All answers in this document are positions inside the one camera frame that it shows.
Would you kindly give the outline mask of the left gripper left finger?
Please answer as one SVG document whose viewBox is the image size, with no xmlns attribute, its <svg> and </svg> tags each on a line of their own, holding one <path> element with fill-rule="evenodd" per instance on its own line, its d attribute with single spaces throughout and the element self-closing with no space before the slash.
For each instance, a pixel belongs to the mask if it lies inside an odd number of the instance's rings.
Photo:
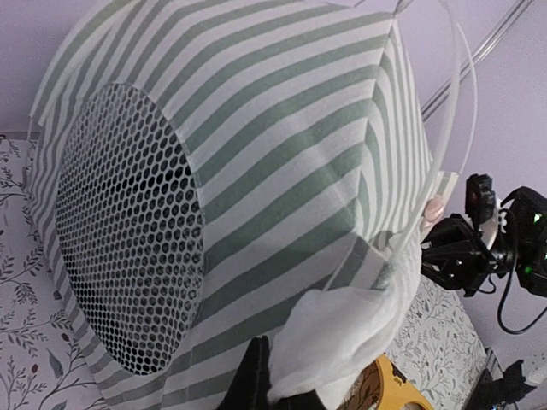
<svg viewBox="0 0 547 410">
<path fill-rule="evenodd" d="M 244 353 L 218 410 L 269 409 L 267 393 L 270 389 L 268 360 L 269 341 L 266 336 L 254 337 Z"/>
</svg>

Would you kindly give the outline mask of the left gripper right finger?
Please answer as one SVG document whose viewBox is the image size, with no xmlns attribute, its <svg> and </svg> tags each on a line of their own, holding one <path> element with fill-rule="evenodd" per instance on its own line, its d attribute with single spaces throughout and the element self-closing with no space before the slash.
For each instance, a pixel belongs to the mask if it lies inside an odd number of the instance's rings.
<svg viewBox="0 0 547 410">
<path fill-rule="evenodd" d="M 315 390 L 286 397 L 275 404 L 275 410 L 326 410 Z"/>
</svg>

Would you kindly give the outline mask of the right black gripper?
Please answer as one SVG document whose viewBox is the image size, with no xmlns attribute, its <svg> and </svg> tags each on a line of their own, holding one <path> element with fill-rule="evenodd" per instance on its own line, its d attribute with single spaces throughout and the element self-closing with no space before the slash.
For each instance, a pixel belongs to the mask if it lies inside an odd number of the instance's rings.
<svg viewBox="0 0 547 410">
<path fill-rule="evenodd" d="M 494 230 L 492 245 L 486 233 L 469 225 L 459 214 L 438 222 L 422 245 L 421 274 L 446 290 L 464 290 L 474 296 L 486 277 L 515 271 L 521 287 L 546 296 L 546 198 L 528 187 L 511 192 L 500 212 L 507 225 Z"/>
</svg>

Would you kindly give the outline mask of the yellow double bowl holder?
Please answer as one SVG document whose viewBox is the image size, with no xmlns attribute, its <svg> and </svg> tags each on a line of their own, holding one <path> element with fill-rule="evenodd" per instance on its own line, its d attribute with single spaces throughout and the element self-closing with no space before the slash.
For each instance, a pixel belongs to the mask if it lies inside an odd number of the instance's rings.
<svg viewBox="0 0 547 410">
<path fill-rule="evenodd" d="M 433 409 L 385 354 L 364 370 L 359 395 L 363 409 Z"/>
</svg>

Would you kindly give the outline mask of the green striped pet tent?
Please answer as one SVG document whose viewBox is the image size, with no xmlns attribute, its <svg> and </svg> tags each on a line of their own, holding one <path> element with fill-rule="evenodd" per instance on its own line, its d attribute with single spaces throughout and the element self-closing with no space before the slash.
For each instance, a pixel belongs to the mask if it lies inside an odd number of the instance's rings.
<svg viewBox="0 0 547 410">
<path fill-rule="evenodd" d="M 100 1 L 30 116 L 29 207 L 112 409 L 216 409 L 254 337 L 268 404 L 339 407 L 421 277 L 434 154 L 396 12 Z"/>
</svg>

